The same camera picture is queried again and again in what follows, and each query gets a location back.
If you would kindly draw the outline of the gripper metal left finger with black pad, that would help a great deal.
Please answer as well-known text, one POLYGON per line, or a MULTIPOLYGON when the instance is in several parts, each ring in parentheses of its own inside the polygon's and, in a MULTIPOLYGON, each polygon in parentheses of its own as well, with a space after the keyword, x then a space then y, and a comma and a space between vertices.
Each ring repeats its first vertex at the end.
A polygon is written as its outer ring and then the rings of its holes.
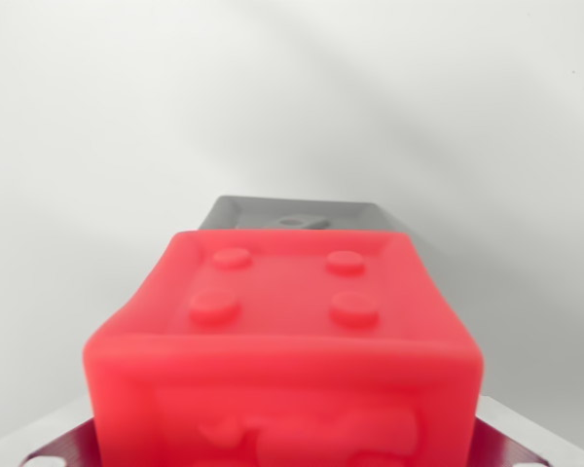
POLYGON ((88 396, 38 418, 0 438, 0 466, 20 466, 35 450, 56 440, 92 417, 88 396))

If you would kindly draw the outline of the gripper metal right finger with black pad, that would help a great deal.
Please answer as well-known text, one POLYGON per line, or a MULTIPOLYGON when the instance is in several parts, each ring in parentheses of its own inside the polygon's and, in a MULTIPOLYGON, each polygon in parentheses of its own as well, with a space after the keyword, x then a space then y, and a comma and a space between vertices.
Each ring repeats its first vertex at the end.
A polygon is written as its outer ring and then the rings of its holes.
POLYGON ((489 396, 481 396, 473 466, 584 466, 584 449, 489 396))

